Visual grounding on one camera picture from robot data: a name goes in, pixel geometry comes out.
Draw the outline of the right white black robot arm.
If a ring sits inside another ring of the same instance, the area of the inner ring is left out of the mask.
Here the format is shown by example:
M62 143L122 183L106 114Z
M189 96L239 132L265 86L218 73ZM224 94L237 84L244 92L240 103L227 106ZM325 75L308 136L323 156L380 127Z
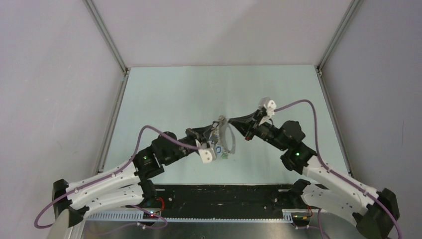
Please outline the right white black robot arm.
M284 152L280 159L289 171L316 181L298 180L289 194L290 204L324 209L345 219L366 239L386 239L400 217L396 194L378 190L342 174L303 143L305 134L297 121L281 127L268 123L260 110L228 121L247 141L258 137Z

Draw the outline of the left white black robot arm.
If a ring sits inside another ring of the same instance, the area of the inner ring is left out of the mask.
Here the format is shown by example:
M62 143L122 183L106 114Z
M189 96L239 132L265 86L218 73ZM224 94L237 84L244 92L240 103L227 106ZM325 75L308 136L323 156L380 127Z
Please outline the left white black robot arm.
M152 207L158 200L155 185L151 179L164 173L168 166L193 153L198 154L204 164L215 160L216 141L211 139L219 123L200 128L186 129L186 136L177 139L172 132L158 133L151 144L134 154L124 163L93 177L69 183L64 179L53 184L52 207L58 218L65 210L69 212L68 226L79 224L92 214L123 206Z

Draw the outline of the grey toothed keyring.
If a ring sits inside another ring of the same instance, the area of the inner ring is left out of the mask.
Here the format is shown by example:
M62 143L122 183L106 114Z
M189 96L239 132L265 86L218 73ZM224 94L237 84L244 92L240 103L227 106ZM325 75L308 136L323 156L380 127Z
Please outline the grey toothed keyring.
M225 153L229 153L229 156L235 154L235 136L230 124L228 123L228 119L225 116L220 115L217 122L219 123L219 126L213 133L215 146L223 146Z

